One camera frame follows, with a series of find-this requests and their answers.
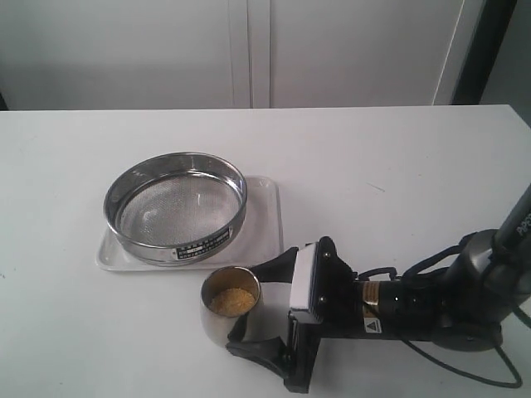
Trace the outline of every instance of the sieve mesh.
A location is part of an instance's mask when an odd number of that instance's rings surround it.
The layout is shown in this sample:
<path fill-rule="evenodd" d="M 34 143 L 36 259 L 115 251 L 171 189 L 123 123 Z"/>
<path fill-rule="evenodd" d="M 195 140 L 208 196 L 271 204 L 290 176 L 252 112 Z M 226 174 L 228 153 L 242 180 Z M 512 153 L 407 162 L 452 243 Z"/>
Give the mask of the sieve mesh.
<path fill-rule="evenodd" d="M 137 242 L 182 245 L 225 226 L 240 203 L 226 183 L 184 174 L 156 182 L 135 195 L 116 224 L 122 234 Z"/>

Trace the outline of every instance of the white table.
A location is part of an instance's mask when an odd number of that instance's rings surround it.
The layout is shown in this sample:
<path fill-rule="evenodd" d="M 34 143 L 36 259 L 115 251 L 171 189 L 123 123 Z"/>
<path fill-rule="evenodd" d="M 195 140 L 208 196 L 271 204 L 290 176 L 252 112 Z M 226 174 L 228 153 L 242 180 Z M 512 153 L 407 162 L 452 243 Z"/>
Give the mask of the white table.
<path fill-rule="evenodd" d="M 469 232 L 498 227 L 531 182 L 531 131 L 507 106 L 0 113 L 0 139 L 7 398 L 291 396 L 280 378 L 204 336 L 198 295 L 207 271 L 96 267 L 104 194 L 146 158 L 214 153 L 271 177 L 285 247 L 330 235 L 360 271 L 403 271 Z M 288 293 L 265 289 L 273 316 L 282 319 Z M 400 342 L 325 340 L 309 395 L 529 396 L 531 332 L 509 317 L 504 336 L 524 375 L 519 391 L 454 376 Z M 493 352 L 422 346 L 510 380 Z"/>

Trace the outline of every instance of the white cabinet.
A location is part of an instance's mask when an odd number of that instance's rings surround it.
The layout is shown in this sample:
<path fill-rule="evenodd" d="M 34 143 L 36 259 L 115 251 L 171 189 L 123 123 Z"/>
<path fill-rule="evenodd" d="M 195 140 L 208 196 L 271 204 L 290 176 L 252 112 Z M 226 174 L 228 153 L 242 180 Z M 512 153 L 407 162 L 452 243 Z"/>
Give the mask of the white cabinet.
<path fill-rule="evenodd" d="M 484 0 L 2 0 L 11 109 L 449 104 Z"/>

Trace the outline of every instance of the stainless steel sieve frame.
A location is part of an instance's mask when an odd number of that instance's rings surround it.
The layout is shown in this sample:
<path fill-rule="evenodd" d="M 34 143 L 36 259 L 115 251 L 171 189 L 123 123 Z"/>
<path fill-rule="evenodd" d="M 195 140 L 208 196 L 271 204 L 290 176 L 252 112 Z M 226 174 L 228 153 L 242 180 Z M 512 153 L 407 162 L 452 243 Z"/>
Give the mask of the stainless steel sieve frame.
<path fill-rule="evenodd" d="M 232 219 L 210 235 L 179 245 L 150 245 L 133 240 L 119 230 L 117 220 L 136 195 L 154 183 L 184 175 L 213 178 L 229 186 L 240 202 Z M 246 180 L 228 161 L 207 153 L 168 153 L 145 160 L 119 176 L 105 195 L 104 215 L 109 228 L 131 255 L 154 265 L 178 266 L 204 260 L 227 246 L 241 229 L 246 203 Z M 191 256 L 183 255 L 190 251 Z"/>

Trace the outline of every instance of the stainless steel cup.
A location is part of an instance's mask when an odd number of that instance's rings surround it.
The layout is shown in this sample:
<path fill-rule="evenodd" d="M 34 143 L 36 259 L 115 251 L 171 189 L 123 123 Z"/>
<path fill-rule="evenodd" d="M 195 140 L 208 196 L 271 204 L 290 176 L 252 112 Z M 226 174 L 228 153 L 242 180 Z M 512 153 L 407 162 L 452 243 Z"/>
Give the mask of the stainless steel cup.
<path fill-rule="evenodd" d="M 244 289 L 255 298 L 255 304 L 246 313 L 226 317 L 214 313 L 209 305 L 223 290 Z M 263 299 L 258 278 L 242 267 L 221 268 L 205 279 L 201 287 L 201 322 L 207 336 L 218 346 L 225 347 L 229 341 L 252 340 L 260 331 Z"/>

